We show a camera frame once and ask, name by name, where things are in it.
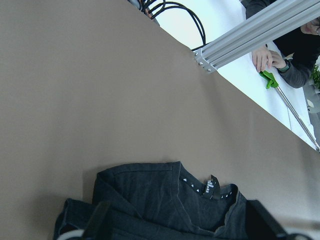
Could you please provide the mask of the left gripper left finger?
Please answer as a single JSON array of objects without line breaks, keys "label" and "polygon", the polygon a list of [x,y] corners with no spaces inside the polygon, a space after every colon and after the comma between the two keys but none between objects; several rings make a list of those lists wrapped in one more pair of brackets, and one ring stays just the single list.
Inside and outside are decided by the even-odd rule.
[{"label": "left gripper left finger", "polygon": [[112,210],[109,201],[100,202],[81,236],[82,240],[112,239]]}]

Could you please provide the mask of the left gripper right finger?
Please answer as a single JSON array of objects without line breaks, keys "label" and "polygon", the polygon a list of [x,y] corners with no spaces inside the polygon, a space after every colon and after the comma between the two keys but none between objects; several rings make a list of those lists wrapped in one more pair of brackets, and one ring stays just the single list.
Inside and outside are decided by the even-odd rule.
[{"label": "left gripper right finger", "polygon": [[246,202],[246,233],[249,240],[286,240],[288,233],[258,200]]}]

